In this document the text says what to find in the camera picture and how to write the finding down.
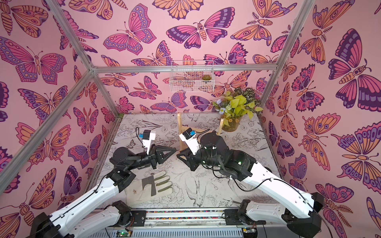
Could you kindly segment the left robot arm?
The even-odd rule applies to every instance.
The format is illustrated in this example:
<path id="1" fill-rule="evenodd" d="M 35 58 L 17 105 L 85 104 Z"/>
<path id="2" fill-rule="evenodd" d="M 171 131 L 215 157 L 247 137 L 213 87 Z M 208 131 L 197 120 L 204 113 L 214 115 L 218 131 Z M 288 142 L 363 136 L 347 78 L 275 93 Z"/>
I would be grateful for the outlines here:
<path id="1" fill-rule="evenodd" d="M 31 238 L 87 238 L 112 225 L 130 226 L 131 206 L 171 194 L 165 171 L 135 180 L 134 169 L 163 164 L 176 153 L 173 147 L 152 145 L 148 153 L 118 148 L 110 162 L 114 168 L 94 188 L 50 215 L 41 213 L 33 223 Z"/>

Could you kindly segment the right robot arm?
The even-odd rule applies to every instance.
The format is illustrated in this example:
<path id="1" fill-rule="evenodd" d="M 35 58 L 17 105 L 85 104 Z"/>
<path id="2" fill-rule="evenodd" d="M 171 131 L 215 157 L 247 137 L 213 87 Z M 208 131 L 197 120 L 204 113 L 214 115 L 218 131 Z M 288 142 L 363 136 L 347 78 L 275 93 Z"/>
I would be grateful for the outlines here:
<path id="1" fill-rule="evenodd" d="M 269 205 L 243 200 L 240 219 L 283 224 L 303 238 L 313 238 L 321 231 L 319 211 L 323 198 L 318 193 L 302 191 L 273 174 L 248 153 L 230 149 L 215 131 L 198 139 L 196 132 L 189 128 L 179 138 L 188 147 L 177 158 L 191 171 L 200 165 L 218 169 L 225 178 L 251 185 L 250 191 L 258 189 L 278 202 L 277 205 Z"/>

